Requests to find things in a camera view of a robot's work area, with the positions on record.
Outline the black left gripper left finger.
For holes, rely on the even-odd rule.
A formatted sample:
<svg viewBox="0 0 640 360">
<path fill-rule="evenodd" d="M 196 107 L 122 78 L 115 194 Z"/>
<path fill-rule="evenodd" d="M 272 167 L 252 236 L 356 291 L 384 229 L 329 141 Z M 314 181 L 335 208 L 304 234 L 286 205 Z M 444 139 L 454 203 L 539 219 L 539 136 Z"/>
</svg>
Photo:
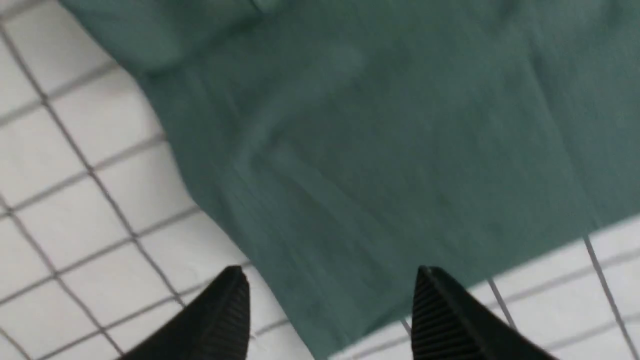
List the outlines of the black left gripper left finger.
<svg viewBox="0 0 640 360">
<path fill-rule="evenodd" d="M 245 360 L 250 342 L 250 287 L 239 265 L 227 266 L 176 316 L 122 360 Z"/>
</svg>

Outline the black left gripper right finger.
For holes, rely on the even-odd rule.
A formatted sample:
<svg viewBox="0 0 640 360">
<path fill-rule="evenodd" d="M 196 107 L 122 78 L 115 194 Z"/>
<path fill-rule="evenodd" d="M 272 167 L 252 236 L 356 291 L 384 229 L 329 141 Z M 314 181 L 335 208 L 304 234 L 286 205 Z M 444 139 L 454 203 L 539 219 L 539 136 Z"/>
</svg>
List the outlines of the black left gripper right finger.
<svg viewBox="0 0 640 360">
<path fill-rule="evenodd" d="M 414 360 L 553 360 L 437 266 L 419 266 L 411 314 Z"/>
</svg>

